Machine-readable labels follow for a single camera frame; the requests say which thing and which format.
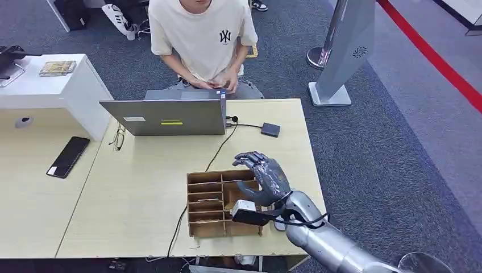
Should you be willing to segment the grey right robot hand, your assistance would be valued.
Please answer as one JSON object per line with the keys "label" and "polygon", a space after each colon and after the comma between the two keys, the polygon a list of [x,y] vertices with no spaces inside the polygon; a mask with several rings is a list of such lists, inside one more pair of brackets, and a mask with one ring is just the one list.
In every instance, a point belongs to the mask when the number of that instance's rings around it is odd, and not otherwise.
{"label": "grey right robot hand", "polygon": [[260,152],[250,151],[235,156],[233,166],[238,165],[248,167],[261,188],[254,190],[249,188],[245,181],[236,182],[240,191],[255,204],[269,207],[291,194],[289,181],[276,160]]}

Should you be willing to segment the person's left hand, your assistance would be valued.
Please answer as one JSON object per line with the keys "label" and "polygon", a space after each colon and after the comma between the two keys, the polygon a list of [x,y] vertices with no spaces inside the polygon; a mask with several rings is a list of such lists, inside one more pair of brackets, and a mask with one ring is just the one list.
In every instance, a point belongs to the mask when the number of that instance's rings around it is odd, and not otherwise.
{"label": "person's left hand", "polygon": [[223,88],[228,94],[236,92],[238,87],[238,71],[235,68],[226,68],[219,73],[211,83],[214,88]]}

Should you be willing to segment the person's right hand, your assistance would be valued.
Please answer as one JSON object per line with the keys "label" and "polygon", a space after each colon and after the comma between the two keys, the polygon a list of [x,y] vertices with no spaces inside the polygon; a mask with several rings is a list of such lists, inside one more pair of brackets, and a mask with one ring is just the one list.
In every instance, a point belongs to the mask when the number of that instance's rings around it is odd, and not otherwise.
{"label": "person's right hand", "polygon": [[195,88],[198,88],[198,89],[212,89],[213,87],[208,83],[208,82],[205,82],[205,81],[202,81],[202,80],[199,80],[198,78],[196,77],[189,77],[187,79],[187,82],[195,87]]}

